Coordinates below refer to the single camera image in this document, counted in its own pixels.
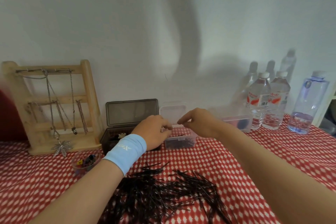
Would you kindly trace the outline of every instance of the white bottle cap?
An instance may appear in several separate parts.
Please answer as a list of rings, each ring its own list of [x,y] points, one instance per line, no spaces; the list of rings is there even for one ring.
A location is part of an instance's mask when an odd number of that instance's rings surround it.
[[[259,78],[268,78],[269,76],[270,76],[270,74],[268,72],[263,72],[263,73],[258,74]]]
[[[276,73],[276,77],[286,77],[287,74],[288,74],[287,71],[278,71],[278,72]]]
[[[322,77],[324,78],[326,76],[325,71],[314,71],[312,74],[313,77]]]

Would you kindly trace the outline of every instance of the white logo on wristband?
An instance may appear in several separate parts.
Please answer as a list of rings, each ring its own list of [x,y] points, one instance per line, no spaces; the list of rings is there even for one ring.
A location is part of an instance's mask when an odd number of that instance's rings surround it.
[[[118,145],[118,147],[121,147],[121,148],[123,148],[124,150],[128,150],[128,149],[132,149],[132,148],[130,148],[130,147],[128,147],[127,145],[123,145],[123,144],[120,144],[120,145]]]

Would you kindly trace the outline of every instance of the tablecloth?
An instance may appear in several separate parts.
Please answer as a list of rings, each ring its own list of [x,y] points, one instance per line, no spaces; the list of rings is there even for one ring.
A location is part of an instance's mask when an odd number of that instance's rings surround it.
[[[248,135],[260,145],[291,165],[310,175],[329,189],[336,191],[336,141],[319,128],[312,127],[308,134],[298,135],[285,124],[275,131],[260,128]],[[50,202],[74,184],[69,153],[61,155],[30,156],[27,144],[6,142],[0,144],[0,223],[27,223]],[[195,170],[217,185],[222,201],[233,223],[279,223],[258,189],[232,154],[214,139],[197,139],[196,146],[179,150],[146,152],[131,168],[136,172],[145,163],[170,162],[161,177],[172,170]],[[188,210],[179,210],[167,223],[206,223],[198,203]],[[221,223],[216,216],[214,223]]]

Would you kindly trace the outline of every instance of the person's left hand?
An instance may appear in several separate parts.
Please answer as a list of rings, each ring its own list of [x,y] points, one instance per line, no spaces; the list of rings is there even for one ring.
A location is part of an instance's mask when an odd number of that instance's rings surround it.
[[[167,128],[165,132],[161,132],[161,128]],[[163,119],[161,115],[151,115],[140,122],[132,134],[141,136],[147,144],[147,150],[153,150],[158,147],[167,137],[170,136],[172,125],[168,120]]]

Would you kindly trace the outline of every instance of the black box lid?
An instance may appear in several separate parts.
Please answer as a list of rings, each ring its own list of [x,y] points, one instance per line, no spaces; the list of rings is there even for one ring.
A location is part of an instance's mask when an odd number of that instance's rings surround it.
[[[159,114],[157,99],[106,103],[106,123],[113,128],[136,126],[148,116],[157,114]]]

